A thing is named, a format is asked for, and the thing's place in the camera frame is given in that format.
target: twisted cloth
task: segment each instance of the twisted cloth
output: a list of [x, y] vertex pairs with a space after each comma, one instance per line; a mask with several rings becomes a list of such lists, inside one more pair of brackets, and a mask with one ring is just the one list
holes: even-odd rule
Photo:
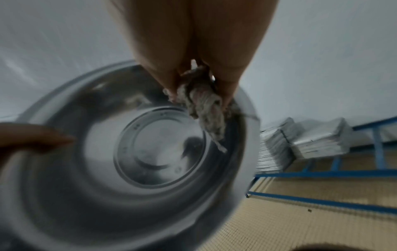
[[[222, 98], [215, 93], [208, 67], [199, 66], [182, 74], [175, 102], [185, 104], [189, 115], [198, 119], [201, 128], [206, 131], [218, 149], [223, 153], [227, 149], [219, 141], [225, 136], [225, 118], [232, 114], [230, 109], [222, 111]], [[164, 93], [170, 96], [167, 89]]]

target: white wall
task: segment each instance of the white wall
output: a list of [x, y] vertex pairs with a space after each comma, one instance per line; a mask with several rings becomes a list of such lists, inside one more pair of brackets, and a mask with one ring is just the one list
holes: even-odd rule
[[[356, 125], [397, 115], [395, 10], [396, 0], [281, 0], [241, 81], [263, 122]], [[0, 119], [130, 58], [102, 1], [0, 1]]]

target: tiled floor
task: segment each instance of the tiled floor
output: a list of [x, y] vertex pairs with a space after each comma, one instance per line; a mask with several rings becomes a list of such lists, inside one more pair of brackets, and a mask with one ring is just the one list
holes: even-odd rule
[[[391, 167], [397, 154], [387, 153]], [[332, 160], [316, 164], [325, 170]], [[374, 168], [372, 155], [343, 159], [342, 169]], [[289, 170], [299, 170], [296, 163]], [[396, 179], [271, 179], [251, 191], [397, 207]], [[330, 243], [374, 251], [397, 249], [397, 217], [372, 212], [276, 201], [252, 196], [200, 251], [288, 251], [303, 244]]]

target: blue metal rack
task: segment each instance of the blue metal rack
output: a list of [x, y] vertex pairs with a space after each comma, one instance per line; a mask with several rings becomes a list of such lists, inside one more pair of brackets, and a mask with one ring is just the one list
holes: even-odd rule
[[[372, 145], [366, 146], [358, 146], [350, 149], [351, 153], [360, 153], [366, 151], [374, 151], [375, 152], [375, 170], [354, 170], [354, 171], [343, 171], [340, 170], [340, 166], [342, 163], [342, 159], [340, 156], [336, 156], [333, 159], [330, 171], [323, 172], [312, 172], [311, 170], [314, 168], [316, 160], [310, 159], [306, 165], [306, 167], [300, 172], [281, 172], [281, 173], [264, 173], [264, 174], [256, 174], [253, 181], [251, 182], [250, 188], [262, 177], [282, 177], [282, 178], [375, 178], [375, 177], [397, 177], [397, 169], [389, 169], [385, 160], [384, 149], [385, 148], [397, 148], [397, 141], [383, 143], [380, 137], [380, 127], [388, 124], [397, 123], [397, 117], [389, 118], [386, 120], [380, 120], [368, 124], [359, 125], [353, 127], [354, 131], [362, 131], [371, 129], [373, 133], [373, 141]], [[342, 208], [350, 208], [356, 210], [368, 210], [375, 211], [379, 213], [390, 213], [397, 215], [397, 208], [376, 206], [376, 205], [365, 205], [365, 204], [357, 204], [357, 203], [345, 203], [345, 202], [337, 202], [337, 201], [329, 201], [329, 200], [319, 200], [319, 199], [311, 199], [304, 197], [295, 197], [295, 196], [286, 196], [279, 194], [267, 194], [267, 193], [258, 193], [248, 191], [246, 197], [248, 195], [256, 195], [263, 196], [268, 198], [289, 200], [289, 201], [298, 201], [304, 203], [312, 203], [319, 204], [325, 206], [334, 206], [334, 207], [342, 207]]]

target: stainless steel bowl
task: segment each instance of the stainless steel bowl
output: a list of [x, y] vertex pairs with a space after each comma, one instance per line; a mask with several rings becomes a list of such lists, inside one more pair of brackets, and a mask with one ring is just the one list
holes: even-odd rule
[[[236, 102], [255, 114], [242, 90]], [[78, 138], [45, 155], [19, 152], [2, 174], [12, 233], [42, 250], [195, 249], [244, 197], [258, 157], [258, 120], [229, 121], [223, 154], [135, 62], [63, 85], [19, 122]]]

